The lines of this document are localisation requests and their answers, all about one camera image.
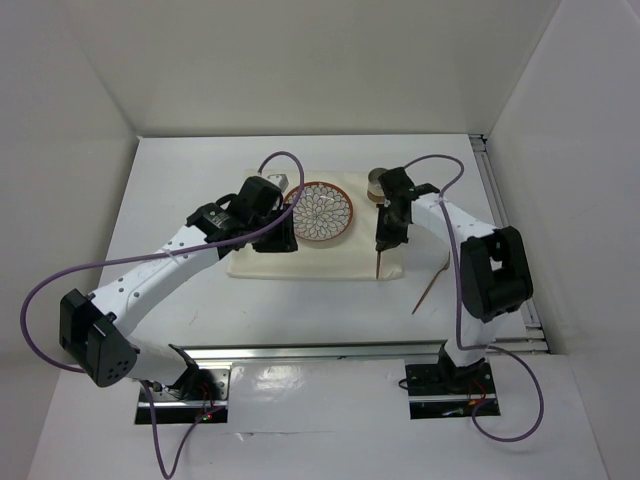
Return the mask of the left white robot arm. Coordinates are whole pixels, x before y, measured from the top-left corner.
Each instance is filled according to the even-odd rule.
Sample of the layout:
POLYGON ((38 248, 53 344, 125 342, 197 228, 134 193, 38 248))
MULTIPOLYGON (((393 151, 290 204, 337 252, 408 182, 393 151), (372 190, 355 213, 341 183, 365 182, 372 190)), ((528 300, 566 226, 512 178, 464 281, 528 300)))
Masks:
POLYGON ((84 295, 78 290, 60 302, 60 344, 100 388, 124 378, 163 387, 184 399, 210 383, 183 348, 134 338, 138 324, 166 297, 232 251, 250 245, 259 253, 297 250, 293 219, 277 218, 288 207, 284 174, 247 178, 240 191, 199 207, 156 258, 84 295))

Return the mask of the floral patterned ceramic plate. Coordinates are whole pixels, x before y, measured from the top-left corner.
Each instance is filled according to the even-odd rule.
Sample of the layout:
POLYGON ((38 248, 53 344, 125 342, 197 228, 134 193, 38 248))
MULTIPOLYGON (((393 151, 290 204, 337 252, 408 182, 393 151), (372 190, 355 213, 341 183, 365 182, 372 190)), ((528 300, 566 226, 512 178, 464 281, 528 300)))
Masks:
POLYGON ((292 216, 297 240, 312 244, 337 242, 351 229, 355 208, 339 186, 311 181, 304 184, 292 216))

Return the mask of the brown wooden fork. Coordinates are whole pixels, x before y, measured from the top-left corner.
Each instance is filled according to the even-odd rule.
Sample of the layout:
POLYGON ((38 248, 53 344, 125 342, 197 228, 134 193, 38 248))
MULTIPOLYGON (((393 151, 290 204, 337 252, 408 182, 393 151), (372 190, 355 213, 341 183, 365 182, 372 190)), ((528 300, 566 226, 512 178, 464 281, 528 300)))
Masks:
POLYGON ((444 263, 440 266, 440 268, 437 270, 437 272, 434 274, 434 276, 432 277, 432 279, 429 281, 428 285, 426 286, 426 288, 424 289, 424 291, 422 292, 420 298, 418 299, 418 301, 416 302, 415 306, 413 307, 411 314, 415 315, 416 312, 419 310, 419 308, 421 307, 422 303, 424 302, 424 300, 426 299, 426 297, 429 295, 430 291, 432 290, 432 288, 434 287, 436 281, 438 280, 439 276, 445 272, 446 270, 449 269, 450 267, 450 263, 451 263, 451 254, 448 253, 447 254, 447 258, 444 261, 444 263))

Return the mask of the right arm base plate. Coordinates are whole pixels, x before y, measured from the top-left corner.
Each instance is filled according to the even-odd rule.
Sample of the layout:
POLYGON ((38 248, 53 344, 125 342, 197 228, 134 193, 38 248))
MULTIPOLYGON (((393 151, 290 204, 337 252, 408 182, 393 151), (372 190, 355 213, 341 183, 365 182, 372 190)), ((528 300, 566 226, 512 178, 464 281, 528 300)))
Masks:
POLYGON ((458 386, 447 386, 435 364, 409 364, 398 387, 408 394, 410 418, 452 419, 477 416, 500 416, 491 367, 485 363, 471 379, 458 386))

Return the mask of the small metal cup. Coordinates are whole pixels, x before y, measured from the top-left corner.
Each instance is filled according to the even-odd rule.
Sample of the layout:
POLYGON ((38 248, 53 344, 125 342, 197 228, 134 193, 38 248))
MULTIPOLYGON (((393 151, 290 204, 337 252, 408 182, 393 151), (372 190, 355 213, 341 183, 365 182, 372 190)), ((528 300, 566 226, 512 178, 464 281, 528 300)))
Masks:
POLYGON ((385 202, 385 194, 381 185, 381 176, 387 171, 386 168, 376 167, 367 175, 367 197, 376 205, 385 202))

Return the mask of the cream cloth napkin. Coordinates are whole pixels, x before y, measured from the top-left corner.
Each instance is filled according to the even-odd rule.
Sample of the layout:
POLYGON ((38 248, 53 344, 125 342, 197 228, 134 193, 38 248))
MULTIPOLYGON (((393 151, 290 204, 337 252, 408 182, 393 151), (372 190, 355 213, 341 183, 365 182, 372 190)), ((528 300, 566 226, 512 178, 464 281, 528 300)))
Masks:
MULTIPOLYGON (((312 244, 297 240, 293 253, 257 253, 248 247, 231 254, 227 274, 260 280, 363 280, 374 281, 377 207, 367 197, 367 173, 308 171, 305 183, 322 181, 342 188, 351 198, 355 216, 343 240, 312 244)), ((403 276, 402 256, 392 250, 381 257, 379 280, 403 276)))

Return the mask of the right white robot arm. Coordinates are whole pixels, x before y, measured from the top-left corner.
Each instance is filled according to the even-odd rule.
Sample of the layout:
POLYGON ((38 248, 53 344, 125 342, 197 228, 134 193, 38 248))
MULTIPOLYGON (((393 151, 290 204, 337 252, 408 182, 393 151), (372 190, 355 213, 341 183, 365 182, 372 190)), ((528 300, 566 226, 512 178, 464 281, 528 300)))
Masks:
POLYGON ((533 295, 521 234, 475 219, 435 186, 414 184, 403 167, 384 172, 379 183, 384 203, 378 206, 378 254, 407 243, 410 225, 450 244, 455 332, 439 350, 436 379, 444 390, 462 393, 479 375, 502 318, 533 295))

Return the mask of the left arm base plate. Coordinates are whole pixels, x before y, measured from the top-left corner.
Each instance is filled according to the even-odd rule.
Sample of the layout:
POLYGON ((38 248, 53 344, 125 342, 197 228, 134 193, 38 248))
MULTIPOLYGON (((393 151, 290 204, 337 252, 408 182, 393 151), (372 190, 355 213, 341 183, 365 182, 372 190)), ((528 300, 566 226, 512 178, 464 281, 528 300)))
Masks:
POLYGON ((188 393, 153 384, 150 387, 158 425, 188 425, 202 417, 203 424, 228 421, 231 364, 204 363, 205 375, 188 393))

